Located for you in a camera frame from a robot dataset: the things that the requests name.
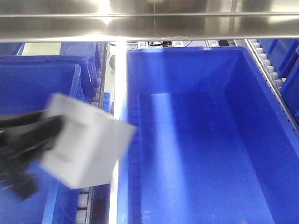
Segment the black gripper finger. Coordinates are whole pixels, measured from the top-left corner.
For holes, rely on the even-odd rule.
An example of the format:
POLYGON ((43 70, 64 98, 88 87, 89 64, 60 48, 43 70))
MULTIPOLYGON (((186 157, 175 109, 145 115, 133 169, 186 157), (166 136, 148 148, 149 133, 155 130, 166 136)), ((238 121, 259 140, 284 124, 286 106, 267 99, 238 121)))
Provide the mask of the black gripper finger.
POLYGON ((35 149, 49 150, 65 125, 63 115, 46 117, 46 110, 0 117, 0 131, 13 155, 20 156, 35 149))

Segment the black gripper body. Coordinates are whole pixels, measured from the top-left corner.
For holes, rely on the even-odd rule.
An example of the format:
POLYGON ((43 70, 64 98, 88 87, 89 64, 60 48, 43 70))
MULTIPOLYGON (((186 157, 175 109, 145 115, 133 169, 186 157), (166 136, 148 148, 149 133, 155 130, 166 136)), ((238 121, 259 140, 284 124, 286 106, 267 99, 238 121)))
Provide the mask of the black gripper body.
POLYGON ((6 142, 6 133, 0 132, 0 189, 14 192, 19 200, 26 200, 37 192, 33 175, 27 173, 28 163, 6 142))

